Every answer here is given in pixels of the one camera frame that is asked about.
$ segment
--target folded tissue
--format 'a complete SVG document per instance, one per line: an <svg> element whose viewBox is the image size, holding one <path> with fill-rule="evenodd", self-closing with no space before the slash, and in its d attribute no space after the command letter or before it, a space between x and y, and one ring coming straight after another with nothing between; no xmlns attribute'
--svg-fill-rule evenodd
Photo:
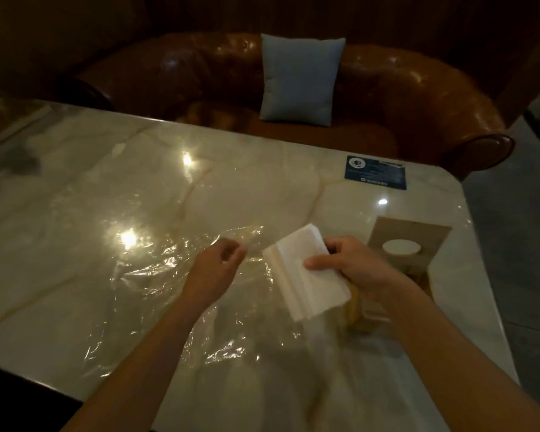
<svg viewBox="0 0 540 432"><path fill-rule="evenodd" d="M309 319L350 300L348 286L338 271L304 268L304 260L318 254L328 254L328 249L312 224L262 251L294 321Z"/></svg>

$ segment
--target oval hole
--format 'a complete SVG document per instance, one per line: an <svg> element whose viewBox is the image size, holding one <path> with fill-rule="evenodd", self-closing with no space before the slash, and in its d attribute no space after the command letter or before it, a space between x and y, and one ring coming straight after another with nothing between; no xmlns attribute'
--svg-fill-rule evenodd
<svg viewBox="0 0 540 432"><path fill-rule="evenodd" d="M395 256L413 256L422 249L420 244L409 239L392 239L382 244L382 248L386 253Z"/></svg>

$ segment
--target blue sign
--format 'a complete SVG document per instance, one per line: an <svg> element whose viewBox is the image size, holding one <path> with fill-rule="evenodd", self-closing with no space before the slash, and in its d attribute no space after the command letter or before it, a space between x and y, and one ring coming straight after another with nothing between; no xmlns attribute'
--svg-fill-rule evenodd
<svg viewBox="0 0 540 432"><path fill-rule="evenodd" d="M388 188L406 189L406 170L399 163L348 156L344 178Z"/></svg>

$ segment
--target light blue pillow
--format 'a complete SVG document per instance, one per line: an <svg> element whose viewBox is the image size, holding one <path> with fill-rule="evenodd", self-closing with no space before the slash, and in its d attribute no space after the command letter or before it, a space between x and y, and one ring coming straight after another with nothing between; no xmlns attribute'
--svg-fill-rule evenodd
<svg viewBox="0 0 540 432"><path fill-rule="evenodd" d="M262 34L264 99L260 119L329 126L346 39L288 39Z"/></svg>

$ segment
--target person's left hand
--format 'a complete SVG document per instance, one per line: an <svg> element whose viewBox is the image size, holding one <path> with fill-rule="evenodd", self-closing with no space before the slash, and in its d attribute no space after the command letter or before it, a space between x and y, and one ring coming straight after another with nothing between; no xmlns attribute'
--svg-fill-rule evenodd
<svg viewBox="0 0 540 432"><path fill-rule="evenodd" d="M233 239L218 239L196 256L181 297L202 311L212 305L234 280L247 251Z"/></svg>

